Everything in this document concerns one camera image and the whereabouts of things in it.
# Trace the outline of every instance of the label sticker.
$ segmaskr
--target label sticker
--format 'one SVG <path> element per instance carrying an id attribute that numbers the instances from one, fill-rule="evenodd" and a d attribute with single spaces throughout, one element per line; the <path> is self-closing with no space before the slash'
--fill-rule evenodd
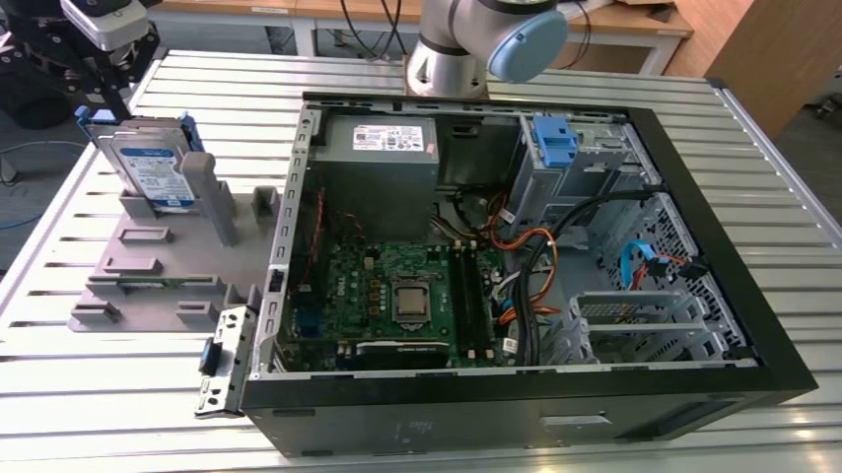
<path id="1" fill-rule="evenodd" d="M 515 214 L 505 209 L 500 209 L 500 218 L 509 224 L 515 221 Z"/>
<path id="2" fill-rule="evenodd" d="M 671 30 L 657 30 L 660 36 L 685 36 L 685 32 L 673 32 Z"/>
<path id="3" fill-rule="evenodd" d="M 423 134 L 418 126 L 353 127 L 353 151 L 423 152 Z"/>
<path id="4" fill-rule="evenodd" d="M 503 351 L 516 354 L 516 340 L 513 338 L 503 339 Z"/>
<path id="5" fill-rule="evenodd" d="M 250 7 L 253 13 L 274 13 L 277 15 L 286 15 L 289 10 L 285 8 L 268 8 L 268 7 Z"/>
<path id="6" fill-rule="evenodd" d="M 121 148 L 120 154 L 148 200 L 166 207 L 193 204 L 193 192 L 184 174 L 176 170 L 177 158 L 172 150 Z"/>

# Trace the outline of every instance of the cpu socket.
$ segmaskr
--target cpu socket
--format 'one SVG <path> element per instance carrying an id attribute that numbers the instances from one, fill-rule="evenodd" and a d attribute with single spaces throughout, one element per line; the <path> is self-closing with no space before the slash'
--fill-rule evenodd
<path id="1" fill-rule="evenodd" d="M 392 278 L 392 321 L 404 330 L 417 330 L 431 319 L 429 282 L 427 278 Z"/>

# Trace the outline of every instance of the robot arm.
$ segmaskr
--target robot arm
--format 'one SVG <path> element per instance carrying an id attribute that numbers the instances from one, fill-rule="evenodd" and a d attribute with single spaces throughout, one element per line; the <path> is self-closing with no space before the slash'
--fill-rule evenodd
<path id="1" fill-rule="evenodd" d="M 567 40 L 557 0 L 424 0 L 420 41 L 406 65 L 418 96 L 476 98 L 485 72 L 524 82 L 549 65 Z"/>
<path id="2" fill-rule="evenodd" d="M 0 0 L 9 32 L 0 36 L 0 76 L 102 97 L 130 117 L 120 90 L 140 80 L 158 38 L 145 8 L 161 0 Z"/>

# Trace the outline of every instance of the floor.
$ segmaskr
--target floor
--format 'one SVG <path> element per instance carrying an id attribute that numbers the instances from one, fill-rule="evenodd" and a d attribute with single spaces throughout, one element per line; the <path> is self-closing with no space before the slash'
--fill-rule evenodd
<path id="1" fill-rule="evenodd" d="M 213 35 L 197 25 L 164 25 L 158 22 L 164 44 L 172 48 L 228 52 L 260 52 L 294 54 L 294 40 L 289 29 L 214 26 Z M 388 38 L 385 34 L 361 33 L 362 41 L 378 47 Z M 417 38 L 402 35 L 406 49 Z M 330 57 L 365 57 L 353 38 L 336 32 L 320 32 L 318 51 Z M 385 54 L 400 57 L 401 51 L 393 41 Z M 30 141 L 61 140 L 82 143 L 82 133 L 72 120 L 45 131 L 20 130 L 0 113 L 0 150 Z M 842 221 L 842 116 L 816 120 L 804 109 L 776 140 L 776 145 L 792 164 L 807 186 L 835 216 Z M 0 229 L 37 216 L 49 203 L 69 172 L 78 151 L 74 147 L 37 145 L 5 155 L 12 166 L 21 172 L 20 182 L 13 187 L 0 185 Z M 34 223 L 9 230 L 0 230 L 0 277 L 8 269 Z"/>

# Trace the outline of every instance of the metal table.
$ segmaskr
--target metal table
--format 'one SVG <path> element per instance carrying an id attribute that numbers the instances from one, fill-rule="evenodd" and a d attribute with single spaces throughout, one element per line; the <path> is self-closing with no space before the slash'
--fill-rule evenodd
<path id="1" fill-rule="evenodd" d="M 246 419 L 192 418 L 200 334 L 76 334 L 64 323 L 122 209 L 88 148 L 0 284 L 2 471 L 481 469 L 829 471 L 842 464 L 842 232 L 729 92 L 697 79 L 547 72 L 489 82 L 493 99 L 652 108 L 820 388 L 671 442 L 413 456 L 285 459 Z M 134 113 L 200 123 L 233 192 L 284 185 L 300 92 L 398 94 L 401 67 L 170 51 Z"/>

